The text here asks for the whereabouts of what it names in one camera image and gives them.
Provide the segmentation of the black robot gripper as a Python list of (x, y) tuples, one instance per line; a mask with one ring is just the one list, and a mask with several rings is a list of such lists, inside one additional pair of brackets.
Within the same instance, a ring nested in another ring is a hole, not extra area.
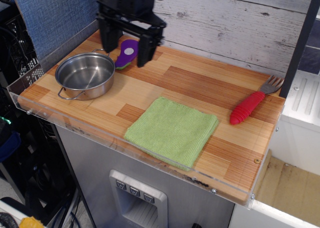
[(137, 66), (141, 68), (151, 61), (167, 26), (153, 12), (155, 0), (117, 0), (116, 3), (97, 0), (97, 3), (103, 49), (112, 52), (126, 32), (139, 38)]

